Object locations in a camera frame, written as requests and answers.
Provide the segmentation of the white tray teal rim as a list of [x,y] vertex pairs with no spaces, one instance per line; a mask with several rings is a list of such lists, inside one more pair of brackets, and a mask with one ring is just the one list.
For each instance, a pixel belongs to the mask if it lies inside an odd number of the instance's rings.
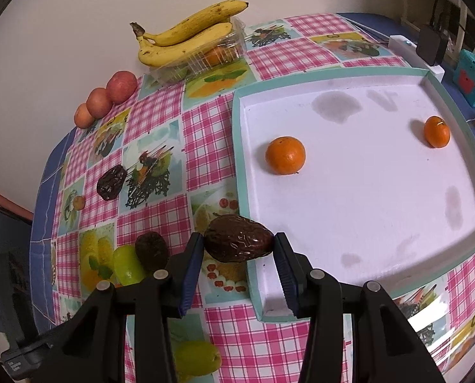
[[[424,137],[442,118],[449,144]],[[475,253],[475,137],[435,76],[410,67],[330,68],[236,90],[232,140],[239,211],[283,232],[296,252],[347,284],[399,296]],[[292,175],[266,163],[294,137]]]

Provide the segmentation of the upper yellow banana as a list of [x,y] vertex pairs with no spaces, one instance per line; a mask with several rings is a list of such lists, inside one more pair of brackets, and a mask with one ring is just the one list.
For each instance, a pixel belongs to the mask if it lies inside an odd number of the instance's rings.
[[138,23],[130,23],[130,25],[136,36],[152,40],[160,47],[168,47],[187,41],[211,26],[224,23],[248,7],[249,3],[242,0],[224,0],[196,12],[167,31],[156,35],[147,33]]

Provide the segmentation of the round green guava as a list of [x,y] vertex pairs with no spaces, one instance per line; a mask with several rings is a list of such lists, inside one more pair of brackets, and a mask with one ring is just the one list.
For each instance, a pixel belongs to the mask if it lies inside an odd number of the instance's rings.
[[117,247],[112,257],[116,278],[122,286],[138,284],[146,277],[146,271],[140,263],[134,245]]

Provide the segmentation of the clear plastic fruit container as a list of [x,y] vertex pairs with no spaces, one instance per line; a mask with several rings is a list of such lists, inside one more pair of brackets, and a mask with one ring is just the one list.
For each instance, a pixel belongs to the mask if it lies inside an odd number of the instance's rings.
[[169,86],[242,58],[245,54],[244,24],[238,17],[231,17],[228,23],[232,23],[232,32],[216,45],[163,67],[149,67],[152,79],[161,86]]

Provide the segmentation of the black power adapter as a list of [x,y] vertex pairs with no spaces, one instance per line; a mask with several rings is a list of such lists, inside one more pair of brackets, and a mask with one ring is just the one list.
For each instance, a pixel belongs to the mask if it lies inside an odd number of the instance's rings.
[[449,37],[442,31],[422,26],[418,36],[417,55],[430,67],[440,65],[447,50]]

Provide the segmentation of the white power strip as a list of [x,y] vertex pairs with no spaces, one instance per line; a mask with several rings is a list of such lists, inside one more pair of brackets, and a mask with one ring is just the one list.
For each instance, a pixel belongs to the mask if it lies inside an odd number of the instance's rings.
[[443,81],[445,75],[444,69],[440,65],[430,66],[416,52],[417,44],[410,41],[403,35],[390,35],[388,39],[388,48],[396,56],[402,57],[412,67],[429,70],[439,82]]

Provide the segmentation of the orange mandarin with stem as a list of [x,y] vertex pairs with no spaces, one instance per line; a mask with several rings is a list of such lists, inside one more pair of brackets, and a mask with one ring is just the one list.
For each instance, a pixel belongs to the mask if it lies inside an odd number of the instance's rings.
[[445,121],[438,116],[429,117],[424,124],[424,137],[433,148],[443,148],[449,144],[450,129]]

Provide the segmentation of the pink checkered fruit tablecloth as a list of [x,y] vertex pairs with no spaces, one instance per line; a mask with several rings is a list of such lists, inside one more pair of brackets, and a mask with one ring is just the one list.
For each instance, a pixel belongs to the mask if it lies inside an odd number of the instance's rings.
[[[102,121],[76,130],[57,145],[64,159],[51,190],[58,193],[49,245],[52,273],[43,282],[52,295],[49,316],[59,325],[75,314],[89,291],[113,273],[112,254],[149,230],[161,234],[171,253],[182,250],[191,232],[203,232],[217,215],[236,214],[230,104],[233,92],[260,79],[308,72],[316,67],[408,67],[396,51],[359,31],[358,23],[379,28],[365,14],[289,17],[247,29],[248,53],[220,64],[224,52],[207,55],[218,65],[187,83],[159,89],[146,74],[135,92],[114,106]],[[242,49],[230,49],[230,58]],[[127,179],[115,199],[96,191],[103,175],[117,164]],[[308,323],[272,325],[252,318],[246,264],[218,264],[204,257],[194,314],[179,323],[185,331],[209,338],[223,363],[216,374],[191,382],[294,382],[302,365]],[[410,291],[399,307],[410,319],[445,304],[442,316],[418,335],[443,376],[462,374],[475,352],[475,254],[442,277]]]

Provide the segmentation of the middle red apple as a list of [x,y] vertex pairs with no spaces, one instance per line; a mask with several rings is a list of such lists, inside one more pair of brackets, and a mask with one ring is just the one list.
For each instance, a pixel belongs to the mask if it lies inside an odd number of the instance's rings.
[[96,119],[105,117],[112,109],[112,101],[109,99],[107,89],[97,87],[88,96],[88,112]]

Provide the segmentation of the dark date near apples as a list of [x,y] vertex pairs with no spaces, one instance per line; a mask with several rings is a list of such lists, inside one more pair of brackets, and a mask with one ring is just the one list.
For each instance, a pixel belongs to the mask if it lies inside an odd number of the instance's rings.
[[126,177],[127,170],[121,164],[113,166],[98,180],[96,186],[97,194],[104,201],[115,200],[122,190]]

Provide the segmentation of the lower yellow banana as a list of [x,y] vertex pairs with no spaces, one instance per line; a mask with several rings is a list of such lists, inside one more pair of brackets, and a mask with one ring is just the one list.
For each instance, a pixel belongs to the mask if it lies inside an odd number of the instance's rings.
[[232,23],[217,23],[187,41],[172,46],[158,46],[145,38],[146,31],[138,23],[130,23],[140,49],[138,59],[148,67],[163,67],[181,61],[201,49],[214,46],[232,32]]

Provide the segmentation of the blue tablecloth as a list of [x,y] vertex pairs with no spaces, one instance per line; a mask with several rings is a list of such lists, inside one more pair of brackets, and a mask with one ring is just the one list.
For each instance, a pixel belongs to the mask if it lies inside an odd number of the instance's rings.
[[[418,37],[415,28],[406,21],[400,22],[379,14],[358,12],[341,13],[340,16],[372,39],[382,40],[394,34],[405,34],[411,39]],[[457,86],[451,82],[451,76],[448,73],[443,79],[443,85],[457,103],[467,122],[472,125],[475,133],[475,108],[468,105]],[[56,324],[53,286],[50,284],[52,275],[46,272],[46,267],[51,261],[50,240],[55,235],[56,229],[53,206],[60,200],[61,171],[68,167],[69,151],[77,144],[84,144],[85,138],[90,134],[90,130],[73,128],[56,145],[46,163],[37,194],[30,242],[30,283],[34,321],[41,332],[50,330]]]

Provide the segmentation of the teal box red label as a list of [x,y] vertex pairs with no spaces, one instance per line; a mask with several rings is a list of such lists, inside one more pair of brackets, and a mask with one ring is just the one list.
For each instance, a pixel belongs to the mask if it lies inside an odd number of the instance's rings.
[[475,108],[475,54],[463,49],[459,56],[453,82],[469,105]]

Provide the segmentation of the dark date beside guava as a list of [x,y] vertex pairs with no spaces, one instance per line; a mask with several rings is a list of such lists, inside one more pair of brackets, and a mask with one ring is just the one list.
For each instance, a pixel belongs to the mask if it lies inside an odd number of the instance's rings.
[[157,232],[141,234],[135,240],[135,251],[146,273],[164,269],[170,257],[164,238]]

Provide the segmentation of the large dark date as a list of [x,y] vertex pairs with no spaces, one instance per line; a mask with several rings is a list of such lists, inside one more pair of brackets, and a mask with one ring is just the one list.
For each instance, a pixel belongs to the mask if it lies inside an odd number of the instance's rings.
[[262,224],[238,214],[224,214],[206,228],[203,246],[215,260],[237,263],[269,255],[273,239],[274,234]]

